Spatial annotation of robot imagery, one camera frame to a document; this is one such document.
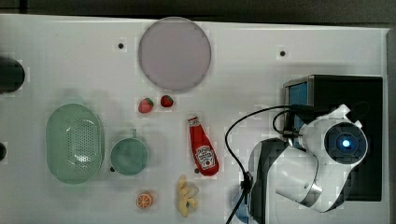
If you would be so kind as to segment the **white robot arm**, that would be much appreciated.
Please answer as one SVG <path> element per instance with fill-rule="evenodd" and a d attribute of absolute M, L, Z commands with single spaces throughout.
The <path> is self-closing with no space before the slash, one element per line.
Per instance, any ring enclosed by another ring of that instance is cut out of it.
<path fill-rule="evenodd" d="M 368 140 L 361 124 L 350 120 L 350 109 L 339 105 L 332 112 L 307 122 L 293 141 L 260 141 L 250 154 L 247 170 L 252 187 L 247 215 L 254 224 L 269 220 L 269 196 L 276 193 L 319 213 L 345 200 L 349 174 L 365 158 Z"/>

